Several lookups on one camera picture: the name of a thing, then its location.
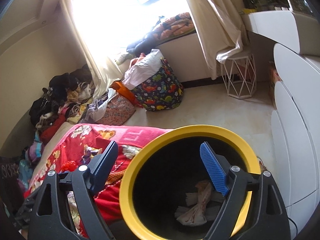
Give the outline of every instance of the red cloth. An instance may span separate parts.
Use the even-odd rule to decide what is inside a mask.
[[[123,154],[122,145],[143,148],[147,143],[167,131],[170,130],[152,127],[77,124],[61,139],[48,158],[46,165],[34,176],[25,197],[41,185],[49,170],[60,172],[63,164],[69,161],[75,161],[77,165],[80,165],[82,156],[85,154],[85,145],[96,149],[102,148],[104,151],[108,144],[114,140],[119,146],[118,158],[105,188],[94,197],[94,200],[107,224],[119,220],[122,218],[119,204],[120,183],[122,175],[131,161]],[[82,223],[78,229],[85,236]]]
[[[42,132],[40,140],[44,144],[47,144],[65,121],[66,117],[63,114],[59,114],[58,119],[54,121],[53,125]]]

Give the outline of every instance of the metal screw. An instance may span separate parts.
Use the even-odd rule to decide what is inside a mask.
[[[270,171],[264,171],[263,175],[266,176],[266,177],[270,177],[271,173],[270,173]]]
[[[240,168],[238,166],[232,166],[231,170],[234,171],[234,172],[239,172]]]
[[[51,171],[48,172],[48,176],[51,177],[51,176],[53,176],[55,173],[56,173],[56,172],[55,172],[54,170],[51,170]]]
[[[80,165],[78,169],[79,169],[79,171],[86,171],[87,168],[88,168],[88,166],[83,164],[83,165]]]

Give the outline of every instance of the beige curtain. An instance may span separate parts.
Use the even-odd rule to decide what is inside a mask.
[[[95,37],[95,40],[90,40],[88,38],[89,35],[85,35],[85,29],[76,26],[74,1],[60,0],[60,4],[66,21],[92,73],[92,79],[95,85],[93,99],[97,99],[107,91],[114,81],[120,80],[123,74],[119,70],[116,62],[108,57],[107,52],[103,50],[101,43],[105,41],[97,41],[97,37]]]
[[[216,79],[217,61],[225,62],[226,58],[243,49],[248,38],[242,19],[231,0],[187,0],[196,31],[202,46],[211,78]],[[217,57],[220,50],[230,48]]]

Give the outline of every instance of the floral blanket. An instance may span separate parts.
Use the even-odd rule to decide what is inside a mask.
[[[162,41],[161,43],[163,43],[193,33],[195,30],[190,13],[184,12],[165,19],[164,22],[155,26],[151,33],[156,41]]]
[[[61,171],[70,161],[76,165],[88,163],[95,154],[103,152],[114,140],[118,143],[118,158],[106,181],[104,189],[95,197],[95,202],[107,224],[122,218],[119,205],[119,189],[122,176],[131,159],[147,143],[170,130],[152,127],[107,126],[101,124],[77,124],[56,145],[46,164],[30,182],[27,196],[38,188],[49,170]],[[73,192],[68,194],[71,214],[78,233],[85,236],[76,207]]]

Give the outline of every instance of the box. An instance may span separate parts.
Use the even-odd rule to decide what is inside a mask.
[[[275,102],[275,84],[277,81],[282,81],[280,78],[276,65],[274,62],[269,62],[269,79],[270,79],[270,85],[269,85],[269,97],[271,99],[271,102],[273,106],[276,108],[276,102]]]

